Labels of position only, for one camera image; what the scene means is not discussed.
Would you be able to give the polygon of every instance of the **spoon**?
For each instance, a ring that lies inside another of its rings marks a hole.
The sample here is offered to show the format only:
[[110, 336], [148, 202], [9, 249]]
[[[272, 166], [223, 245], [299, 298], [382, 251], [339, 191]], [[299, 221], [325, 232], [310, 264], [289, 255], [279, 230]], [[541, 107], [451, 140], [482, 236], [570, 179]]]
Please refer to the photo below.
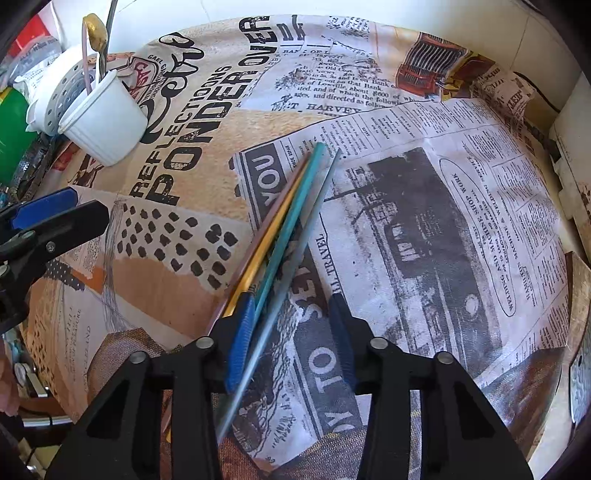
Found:
[[88, 39], [92, 50], [98, 53], [98, 78], [96, 83], [99, 83], [107, 71], [107, 55], [106, 49], [109, 35], [103, 21], [96, 14], [88, 14], [82, 18], [88, 30]]

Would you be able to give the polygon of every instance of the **silver rivet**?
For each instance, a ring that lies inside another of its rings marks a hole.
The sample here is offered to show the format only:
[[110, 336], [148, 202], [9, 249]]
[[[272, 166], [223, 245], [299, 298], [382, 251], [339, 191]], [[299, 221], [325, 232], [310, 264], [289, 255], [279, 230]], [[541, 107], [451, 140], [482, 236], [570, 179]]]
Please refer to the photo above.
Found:
[[442, 364], [451, 365], [454, 361], [454, 357], [450, 352], [439, 352], [437, 354], [437, 360]]
[[197, 348], [200, 348], [202, 350], [206, 350], [207, 348], [213, 347], [213, 338], [211, 338], [211, 337], [198, 338], [195, 341], [195, 345], [197, 345]]
[[388, 346], [388, 341], [383, 337], [374, 337], [369, 341], [369, 344], [376, 350], [384, 350]]
[[134, 352], [129, 356], [129, 361], [133, 364], [140, 364], [141, 362], [146, 360], [147, 356], [148, 355], [146, 354], [146, 352], [138, 350], [137, 352]]

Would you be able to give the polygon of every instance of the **newspaper advertisement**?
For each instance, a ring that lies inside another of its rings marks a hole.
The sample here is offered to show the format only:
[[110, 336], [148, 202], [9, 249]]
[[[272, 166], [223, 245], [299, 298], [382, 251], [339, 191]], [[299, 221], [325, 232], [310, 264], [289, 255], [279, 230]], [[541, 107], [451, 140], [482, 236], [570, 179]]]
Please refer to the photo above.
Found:
[[247, 452], [274, 465], [367, 424], [369, 398], [352, 394], [335, 353], [333, 293], [407, 352], [452, 352], [481, 387], [568, 331], [558, 214], [483, 100], [355, 113], [236, 154], [254, 229], [319, 141], [342, 149], [341, 165], [234, 423]]

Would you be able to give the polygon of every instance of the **white wall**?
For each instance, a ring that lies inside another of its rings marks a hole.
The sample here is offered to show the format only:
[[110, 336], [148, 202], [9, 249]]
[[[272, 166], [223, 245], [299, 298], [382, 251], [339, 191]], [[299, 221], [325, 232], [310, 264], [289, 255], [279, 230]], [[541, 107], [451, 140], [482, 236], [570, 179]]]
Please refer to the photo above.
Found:
[[[109, 0], [53, 0], [64, 46], [79, 43], [82, 16], [103, 20]], [[574, 88], [579, 66], [551, 25], [519, 0], [119, 0], [110, 51], [135, 51], [184, 27], [249, 15], [351, 15], [425, 31], [527, 75], [558, 108]], [[56, 28], [49, 6], [41, 13]]]

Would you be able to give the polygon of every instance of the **white plastic container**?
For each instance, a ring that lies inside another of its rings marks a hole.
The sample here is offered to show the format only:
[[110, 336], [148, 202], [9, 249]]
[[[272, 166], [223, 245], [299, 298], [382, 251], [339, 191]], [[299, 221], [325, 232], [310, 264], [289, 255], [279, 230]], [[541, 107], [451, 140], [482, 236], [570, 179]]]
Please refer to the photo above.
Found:
[[90, 95], [83, 90], [74, 100], [58, 132], [109, 167], [137, 145], [147, 125], [148, 119], [111, 70]]

